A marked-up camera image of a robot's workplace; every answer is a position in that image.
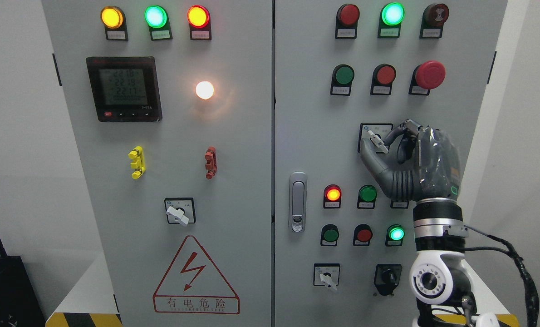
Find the gray robotic hand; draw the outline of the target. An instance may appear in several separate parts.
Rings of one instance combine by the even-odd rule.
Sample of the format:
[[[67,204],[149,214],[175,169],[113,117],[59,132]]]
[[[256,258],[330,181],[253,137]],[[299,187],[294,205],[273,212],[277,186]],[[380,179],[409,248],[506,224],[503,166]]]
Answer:
[[[369,139],[361,139],[360,157],[383,193],[394,201],[447,198],[457,201],[461,184],[461,161],[450,136],[440,129],[407,119],[384,137],[390,147],[401,136],[399,165],[412,160],[413,168],[396,170],[382,158]]]

